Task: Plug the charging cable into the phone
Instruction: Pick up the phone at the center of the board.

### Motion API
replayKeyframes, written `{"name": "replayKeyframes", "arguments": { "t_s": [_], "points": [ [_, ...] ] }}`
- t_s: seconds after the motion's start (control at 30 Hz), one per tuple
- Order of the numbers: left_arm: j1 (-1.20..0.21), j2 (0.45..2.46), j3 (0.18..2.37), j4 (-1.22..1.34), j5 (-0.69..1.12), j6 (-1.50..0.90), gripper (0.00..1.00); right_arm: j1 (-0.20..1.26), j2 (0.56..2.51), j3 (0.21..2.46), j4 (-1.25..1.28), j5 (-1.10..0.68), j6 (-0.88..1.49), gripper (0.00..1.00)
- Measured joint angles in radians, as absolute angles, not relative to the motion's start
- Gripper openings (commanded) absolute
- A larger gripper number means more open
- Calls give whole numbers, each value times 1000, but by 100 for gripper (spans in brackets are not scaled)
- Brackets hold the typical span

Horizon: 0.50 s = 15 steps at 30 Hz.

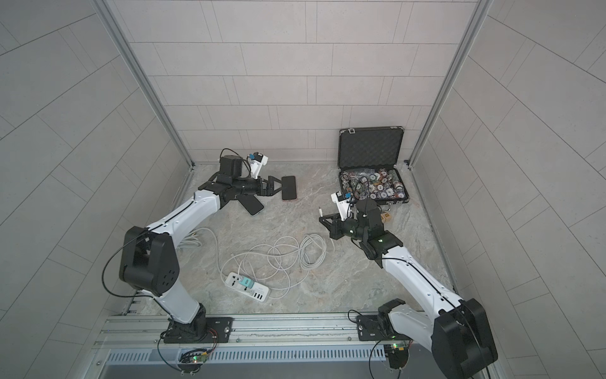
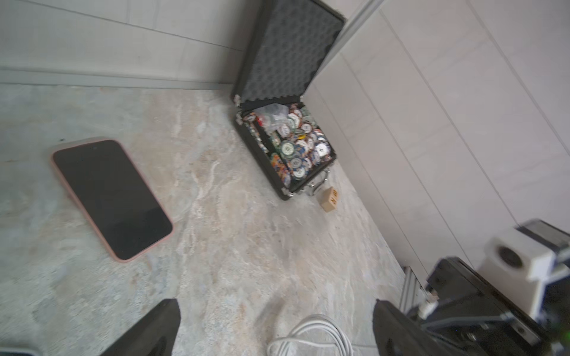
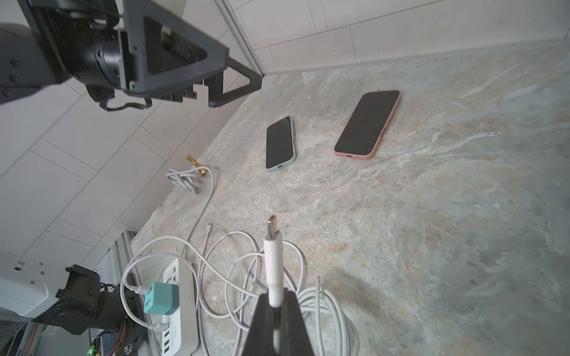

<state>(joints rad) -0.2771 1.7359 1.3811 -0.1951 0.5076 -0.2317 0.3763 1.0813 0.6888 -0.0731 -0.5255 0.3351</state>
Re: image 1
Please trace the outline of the black smartphone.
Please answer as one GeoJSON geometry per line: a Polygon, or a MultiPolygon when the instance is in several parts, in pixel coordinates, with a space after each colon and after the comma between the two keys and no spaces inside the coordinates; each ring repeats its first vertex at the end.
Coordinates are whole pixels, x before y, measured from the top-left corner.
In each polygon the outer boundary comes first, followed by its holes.
{"type": "Polygon", "coordinates": [[[293,175],[281,178],[281,193],[284,201],[294,201],[298,198],[297,181],[293,175]]]}

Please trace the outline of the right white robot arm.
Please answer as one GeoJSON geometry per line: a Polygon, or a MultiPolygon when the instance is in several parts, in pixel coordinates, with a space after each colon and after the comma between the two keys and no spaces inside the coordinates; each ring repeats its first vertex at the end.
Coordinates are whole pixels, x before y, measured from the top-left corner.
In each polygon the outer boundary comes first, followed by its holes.
{"type": "Polygon", "coordinates": [[[358,327],[374,331],[376,340],[420,344],[432,353],[447,378],[471,378],[487,371],[497,361],[498,352],[481,303],[474,298],[464,300],[423,268],[403,242],[385,229],[381,208],[374,200],[352,202],[341,193],[331,198],[337,213],[319,218],[330,238],[350,238],[367,259],[396,278],[421,306],[416,311],[396,298],[383,304],[375,315],[359,315],[358,327]]]}

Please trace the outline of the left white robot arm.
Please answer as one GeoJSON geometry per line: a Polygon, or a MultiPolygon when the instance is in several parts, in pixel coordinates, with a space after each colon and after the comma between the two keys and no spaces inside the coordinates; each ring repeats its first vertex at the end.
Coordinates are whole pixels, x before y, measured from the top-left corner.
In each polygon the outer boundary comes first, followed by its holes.
{"type": "Polygon", "coordinates": [[[219,170],[200,185],[191,199],[147,227],[131,227],[118,249],[119,279],[152,298],[170,318],[167,337],[172,344],[198,342],[210,334],[206,310],[194,300],[179,279],[176,249],[195,227],[229,202],[239,202],[254,216],[263,209],[259,197],[279,192],[279,180],[262,178],[268,162],[261,153],[244,158],[234,151],[219,159],[219,170]]]}

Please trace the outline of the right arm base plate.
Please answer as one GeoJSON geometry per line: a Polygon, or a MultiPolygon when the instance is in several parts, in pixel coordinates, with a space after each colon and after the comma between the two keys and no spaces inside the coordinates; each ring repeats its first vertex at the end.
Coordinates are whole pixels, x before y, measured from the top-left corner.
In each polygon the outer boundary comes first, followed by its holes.
{"type": "Polygon", "coordinates": [[[371,342],[371,341],[404,341],[410,342],[411,339],[403,334],[393,333],[386,331],[384,328],[380,326],[378,321],[378,317],[375,314],[370,315],[357,315],[356,316],[356,325],[357,325],[357,333],[358,340],[362,342],[371,342]]]}

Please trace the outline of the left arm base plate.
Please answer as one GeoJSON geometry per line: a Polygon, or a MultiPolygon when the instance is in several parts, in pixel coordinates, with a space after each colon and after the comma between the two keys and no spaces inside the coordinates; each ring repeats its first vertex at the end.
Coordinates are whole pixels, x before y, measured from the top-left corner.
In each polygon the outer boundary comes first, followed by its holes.
{"type": "Polygon", "coordinates": [[[170,322],[162,340],[165,344],[227,343],[233,322],[233,317],[199,317],[190,324],[170,322]]]}

